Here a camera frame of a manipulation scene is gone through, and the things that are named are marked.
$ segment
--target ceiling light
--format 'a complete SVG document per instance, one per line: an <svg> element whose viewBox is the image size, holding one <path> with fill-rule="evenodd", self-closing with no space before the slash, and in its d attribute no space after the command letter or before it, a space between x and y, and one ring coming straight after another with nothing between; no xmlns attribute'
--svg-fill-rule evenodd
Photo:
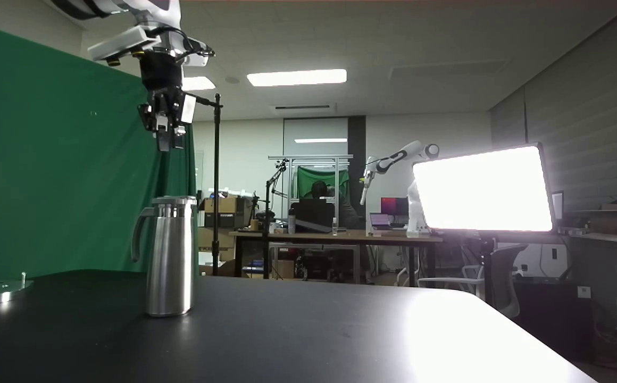
<svg viewBox="0 0 617 383"><path fill-rule="evenodd" d="M286 85L323 85L347 83L345 69L330 71L291 71L291 72L251 72L247 75L253 87L286 87Z"/></svg>
<svg viewBox="0 0 617 383"><path fill-rule="evenodd" d="M295 139L295 145L347 142L347 139Z"/></svg>
<svg viewBox="0 0 617 383"><path fill-rule="evenodd" d="M197 89L215 89L215 85L207 77L183 77L184 91L197 91Z"/></svg>

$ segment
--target green backdrop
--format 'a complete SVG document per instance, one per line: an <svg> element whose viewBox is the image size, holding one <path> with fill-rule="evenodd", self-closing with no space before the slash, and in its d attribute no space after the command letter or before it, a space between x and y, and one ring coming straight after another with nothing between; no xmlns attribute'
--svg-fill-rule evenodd
<svg viewBox="0 0 617 383"><path fill-rule="evenodd" d="M193 193L192 147L158 153L142 99L136 77L0 31L0 279L133 269L140 206Z"/></svg>

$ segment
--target stainless steel jug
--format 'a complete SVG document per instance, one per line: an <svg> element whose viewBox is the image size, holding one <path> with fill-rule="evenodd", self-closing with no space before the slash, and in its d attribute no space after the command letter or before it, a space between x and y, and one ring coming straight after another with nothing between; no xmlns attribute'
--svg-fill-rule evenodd
<svg viewBox="0 0 617 383"><path fill-rule="evenodd" d="M144 224L152 220L152 246L147 259L147 306L151 318L184 314L192 308L193 228L192 195L156 198L139 215L131 236L131 259L140 257Z"/></svg>

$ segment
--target bright light panel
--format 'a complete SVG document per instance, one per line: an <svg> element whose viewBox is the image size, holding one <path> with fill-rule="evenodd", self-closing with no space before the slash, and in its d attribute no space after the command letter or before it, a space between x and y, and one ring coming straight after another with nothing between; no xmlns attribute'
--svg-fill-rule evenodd
<svg viewBox="0 0 617 383"><path fill-rule="evenodd" d="M253 87L289 87L289 85L323 85L347 83L345 69L330 71L291 71L291 72L251 72L247 75Z"/></svg>
<svg viewBox="0 0 617 383"><path fill-rule="evenodd" d="M215 83L211 83L207 77L183 77L184 91L202 91L202 89L215 89Z"/></svg>
<svg viewBox="0 0 617 383"><path fill-rule="evenodd" d="M347 142L347 139L295 139L295 145Z"/></svg>
<svg viewBox="0 0 617 383"><path fill-rule="evenodd" d="M549 232L540 149L518 147L412 166L431 230Z"/></svg>

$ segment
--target office chair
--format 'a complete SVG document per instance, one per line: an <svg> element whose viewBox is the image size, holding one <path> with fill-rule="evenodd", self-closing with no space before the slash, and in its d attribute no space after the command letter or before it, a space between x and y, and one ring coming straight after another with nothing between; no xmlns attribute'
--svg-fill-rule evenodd
<svg viewBox="0 0 617 383"><path fill-rule="evenodd" d="M501 245L487 255L487 263L478 261L464 266L462 277L422 277L416 279L416 286L454 287L476 293L478 297L485 297L487 289L491 289L493 303L490 305L507 318L518 318L518 299L515 292L517 271L513 263L523 248L525 245Z"/></svg>

